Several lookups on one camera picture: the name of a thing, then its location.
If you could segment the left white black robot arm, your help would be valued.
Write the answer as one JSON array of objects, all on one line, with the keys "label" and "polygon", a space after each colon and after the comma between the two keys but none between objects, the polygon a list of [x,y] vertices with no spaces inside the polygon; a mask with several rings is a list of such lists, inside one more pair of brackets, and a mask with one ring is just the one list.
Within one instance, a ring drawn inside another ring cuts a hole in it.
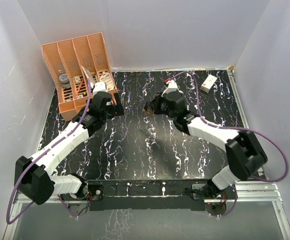
[{"label": "left white black robot arm", "polygon": [[71,194],[78,200],[88,195],[88,181],[76,173],[53,175],[57,166],[78,145],[100,130],[107,120],[124,115],[117,92],[96,93],[88,111],[81,110],[53,141],[44,149],[27,158],[21,156],[15,163],[14,183],[17,189],[37,205],[51,196]]}]

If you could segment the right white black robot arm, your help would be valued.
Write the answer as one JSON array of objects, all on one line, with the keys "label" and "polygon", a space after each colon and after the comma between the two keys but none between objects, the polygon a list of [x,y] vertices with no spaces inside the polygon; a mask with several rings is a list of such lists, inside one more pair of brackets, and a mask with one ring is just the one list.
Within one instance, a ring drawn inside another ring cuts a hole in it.
[{"label": "right white black robot arm", "polygon": [[227,187],[248,180],[268,161],[253,132],[224,129],[219,125],[213,127],[203,117],[187,109],[185,99],[179,91],[158,94],[152,101],[146,102],[144,110],[156,115],[166,115],[180,132],[202,138],[225,151],[227,166],[201,189],[194,189],[195,194],[218,199],[225,194]]}]

